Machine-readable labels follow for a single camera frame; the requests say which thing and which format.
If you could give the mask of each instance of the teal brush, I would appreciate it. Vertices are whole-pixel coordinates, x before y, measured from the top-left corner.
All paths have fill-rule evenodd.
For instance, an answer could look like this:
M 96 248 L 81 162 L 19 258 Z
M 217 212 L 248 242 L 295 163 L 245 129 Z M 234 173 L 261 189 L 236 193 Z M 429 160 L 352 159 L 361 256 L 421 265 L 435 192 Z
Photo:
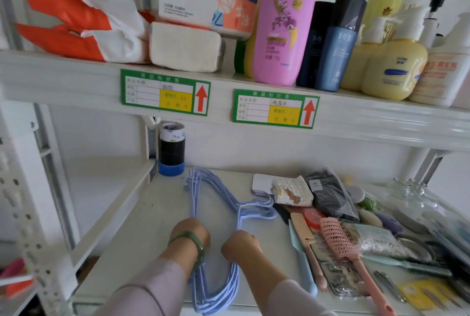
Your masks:
M 452 276 L 452 272 L 449 269 L 442 268 L 442 267 L 425 265 L 425 264 L 420 264 L 420 263 L 413 263 L 410 261 L 395 260 L 392 258 L 379 257 L 376 255 L 363 255 L 362 258 L 366 258 L 368 260 L 372 260 L 381 264 L 403 267 L 403 268 L 409 269 L 415 274 L 426 275 L 430 277 L 440 277 L 440 278 L 450 278 Z

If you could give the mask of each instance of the facial tissue box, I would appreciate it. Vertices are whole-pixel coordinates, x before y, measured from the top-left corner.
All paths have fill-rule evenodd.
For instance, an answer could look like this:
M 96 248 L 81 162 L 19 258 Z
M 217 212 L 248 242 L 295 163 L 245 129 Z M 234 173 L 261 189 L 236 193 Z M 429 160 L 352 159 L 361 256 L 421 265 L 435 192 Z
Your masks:
M 152 23 L 150 60 L 158 66 L 192 72 L 214 72 L 224 54 L 220 34 L 171 23 Z
M 246 40 L 253 32 L 258 0 L 159 0 L 163 20 L 206 28 Z

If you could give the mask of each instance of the green price label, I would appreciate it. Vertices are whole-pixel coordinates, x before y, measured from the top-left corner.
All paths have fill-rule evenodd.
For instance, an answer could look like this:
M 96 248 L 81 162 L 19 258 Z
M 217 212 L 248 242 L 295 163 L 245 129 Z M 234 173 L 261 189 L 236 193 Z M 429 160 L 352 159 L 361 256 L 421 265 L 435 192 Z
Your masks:
M 123 105 L 207 116 L 210 90 L 210 82 L 121 70 Z
M 235 90 L 234 123 L 313 129 L 319 96 Z

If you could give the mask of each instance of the red arrow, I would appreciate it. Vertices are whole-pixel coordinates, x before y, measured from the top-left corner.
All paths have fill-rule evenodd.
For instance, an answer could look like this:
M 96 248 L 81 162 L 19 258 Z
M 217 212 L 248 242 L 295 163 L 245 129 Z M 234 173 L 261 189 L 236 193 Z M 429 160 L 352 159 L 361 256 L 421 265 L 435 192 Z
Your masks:
M 310 122 L 310 117 L 312 116 L 312 112 L 315 111 L 314 103 L 310 101 L 304 108 L 304 111 L 307 112 L 305 115 L 304 126 L 308 126 L 308 123 Z
M 204 86 L 201 86 L 199 91 L 197 91 L 196 97 L 199 97 L 199 104 L 197 105 L 197 111 L 202 112 L 203 107 L 204 107 L 204 99 L 207 98 L 207 93 L 205 93 Z

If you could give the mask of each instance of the rejoice shampoo bottle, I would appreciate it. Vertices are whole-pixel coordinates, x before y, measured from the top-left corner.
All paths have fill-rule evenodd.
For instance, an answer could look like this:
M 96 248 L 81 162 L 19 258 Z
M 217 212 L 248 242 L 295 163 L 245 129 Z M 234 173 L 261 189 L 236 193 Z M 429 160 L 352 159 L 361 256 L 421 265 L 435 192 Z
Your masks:
M 292 86 L 304 57 L 315 0 L 261 0 L 253 76 L 256 82 Z

